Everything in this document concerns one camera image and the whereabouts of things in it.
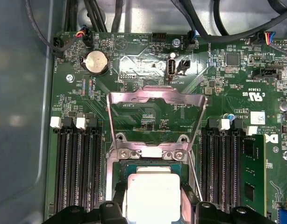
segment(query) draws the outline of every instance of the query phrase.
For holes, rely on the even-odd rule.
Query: motherboard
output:
[[[45,218],[111,200],[138,166],[169,166],[190,183],[192,156],[204,201],[286,223],[287,55],[252,38],[189,35],[92,33],[55,58]],[[110,161],[130,142],[136,152]],[[157,159],[149,148],[168,143],[184,151]]]

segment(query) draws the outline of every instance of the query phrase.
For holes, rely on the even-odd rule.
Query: cable connector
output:
[[[258,32],[250,38],[251,45],[262,45],[265,44],[264,32]]]

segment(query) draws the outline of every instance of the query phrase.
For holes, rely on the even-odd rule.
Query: blue wire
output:
[[[271,35],[270,35],[270,40],[269,40],[269,44],[271,44],[271,42],[273,41],[273,36],[275,35],[275,32],[273,32]]]

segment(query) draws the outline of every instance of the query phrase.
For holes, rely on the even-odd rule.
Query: gray plastic panel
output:
[[[30,1],[45,36],[61,29],[64,1]],[[208,32],[218,34],[212,0],[193,2]],[[98,3],[110,30],[115,0]],[[222,21],[230,33],[253,28],[277,15],[266,0],[221,1]],[[83,24],[83,15],[79,16]],[[188,30],[170,0],[124,0],[120,32]],[[287,36],[287,20],[272,30],[278,37]],[[38,224],[43,220],[52,75],[52,58],[46,55],[47,49],[28,22],[23,1],[0,1],[0,224]]]
[[[31,0],[45,36],[63,6]],[[59,30],[60,24],[54,24]],[[23,1],[0,1],[0,224],[35,224],[43,220],[51,63],[33,32]]]

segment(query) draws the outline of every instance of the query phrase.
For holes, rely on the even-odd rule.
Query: capacitor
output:
[[[281,111],[287,111],[287,101],[281,102],[280,110]]]
[[[102,51],[94,50],[81,58],[81,66],[91,75],[101,76],[109,70],[109,59]]]
[[[223,118],[224,118],[224,119],[229,119],[230,122],[232,122],[233,120],[235,120],[235,115],[232,114],[232,113],[225,113],[225,114],[223,115]]]

